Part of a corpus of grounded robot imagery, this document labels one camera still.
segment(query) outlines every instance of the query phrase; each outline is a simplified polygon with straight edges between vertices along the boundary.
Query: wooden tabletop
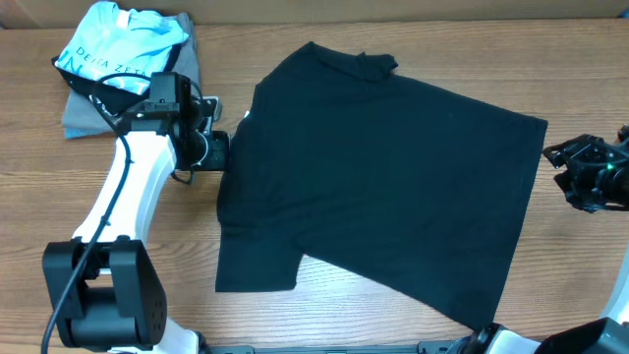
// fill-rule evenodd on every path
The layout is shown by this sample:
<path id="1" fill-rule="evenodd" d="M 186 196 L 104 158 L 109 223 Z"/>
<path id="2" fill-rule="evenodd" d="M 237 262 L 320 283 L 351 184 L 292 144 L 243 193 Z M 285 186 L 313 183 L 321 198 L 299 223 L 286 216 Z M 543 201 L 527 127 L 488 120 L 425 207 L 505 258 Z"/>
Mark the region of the wooden tabletop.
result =
<path id="1" fill-rule="evenodd" d="M 50 58 L 72 33 L 0 31 L 0 353 L 38 353 L 51 312 L 42 252 L 48 242 L 70 239 L 113 156 L 111 136 L 63 139 L 68 87 Z M 218 26 L 197 35 L 203 92 L 222 97 L 216 128 L 230 132 L 254 85 L 309 40 L 347 53 L 390 53 L 400 75 L 544 118 L 546 146 L 583 133 L 612 140 L 629 122 L 629 21 Z M 495 317 L 537 338 L 598 317 L 629 241 L 629 213 L 573 209 L 555 173 L 541 159 Z M 308 257 L 293 291 L 215 293 L 220 178 L 200 174 L 191 187 L 169 180 L 150 228 L 148 252 L 179 324 L 211 344 L 257 347 L 469 334 L 416 300 Z M 61 346 L 56 331 L 51 344 Z"/>

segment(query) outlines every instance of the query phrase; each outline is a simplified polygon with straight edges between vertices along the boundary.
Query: gray folded shirt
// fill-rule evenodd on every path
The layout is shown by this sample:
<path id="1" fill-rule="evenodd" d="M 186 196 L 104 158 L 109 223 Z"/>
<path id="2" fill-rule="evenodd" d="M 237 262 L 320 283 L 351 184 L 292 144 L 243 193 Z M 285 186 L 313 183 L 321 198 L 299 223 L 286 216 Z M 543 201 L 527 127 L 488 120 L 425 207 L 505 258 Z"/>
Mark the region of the gray folded shirt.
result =
<path id="1" fill-rule="evenodd" d="M 182 74 L 200 85 L 199 59 L 197 58 L 197 37 L 195 26 L 188 14 L 179 14 L 174 17 L 179 26 L 189 35 L 182 43 L 179 57 L 173 66 L 173 72 Z M 66 139 L 80 138 L 90 135 L 110 132 L 111 129 L 105 123 L 91 102 L 84 96 L 70 89 L 66 110 L 61 118 Z"/>

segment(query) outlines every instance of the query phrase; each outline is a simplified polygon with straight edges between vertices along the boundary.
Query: beige wall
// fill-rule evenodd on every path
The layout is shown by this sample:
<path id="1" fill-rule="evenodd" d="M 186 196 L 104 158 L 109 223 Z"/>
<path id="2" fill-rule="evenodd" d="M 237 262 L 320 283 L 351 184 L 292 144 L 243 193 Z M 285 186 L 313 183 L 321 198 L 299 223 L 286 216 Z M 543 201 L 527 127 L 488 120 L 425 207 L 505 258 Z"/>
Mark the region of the beige wall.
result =
<path id="1" fill-rule="evenodd" d="M 72 28 L 93 0 L 0 0 L 7 28 Z M 196 23 L 287 24 L 616 17 L 629 0 L 123 0 Z"/>

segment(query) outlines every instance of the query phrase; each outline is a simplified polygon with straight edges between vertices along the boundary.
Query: folded light blue t-shirt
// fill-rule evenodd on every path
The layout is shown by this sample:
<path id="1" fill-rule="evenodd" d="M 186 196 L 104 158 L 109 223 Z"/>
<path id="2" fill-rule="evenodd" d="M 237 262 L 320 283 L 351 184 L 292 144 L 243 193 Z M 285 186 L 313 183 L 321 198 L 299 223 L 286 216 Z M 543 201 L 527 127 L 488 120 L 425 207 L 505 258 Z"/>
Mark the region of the folded light blue t-shirt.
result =
<path id="1" fill-rule="evenodd" d="M 116 73 L 150 77 L 164 70 L 172 46 L 187 38 L 172 18 L 154 11 L 125 11 L 101 1 L 89 8 L 55 66 L 94 81 Z M 147 81 L 129 77 L 106 84 L 136 94 L 148 88 Z"/>

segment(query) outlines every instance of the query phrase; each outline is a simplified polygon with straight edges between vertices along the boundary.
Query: black shirt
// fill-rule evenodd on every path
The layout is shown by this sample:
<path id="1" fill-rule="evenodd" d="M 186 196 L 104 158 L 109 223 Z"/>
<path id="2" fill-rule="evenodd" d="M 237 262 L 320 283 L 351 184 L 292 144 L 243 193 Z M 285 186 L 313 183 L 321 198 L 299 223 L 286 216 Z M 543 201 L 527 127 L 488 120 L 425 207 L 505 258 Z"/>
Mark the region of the black shirt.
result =
<path id="1" fill-rule="evenodd" d="M 302 254 L 491 323 L 546 122 L 309 43 L 256 88 L 218 199 L 217 291 L 292 289 Z"/>

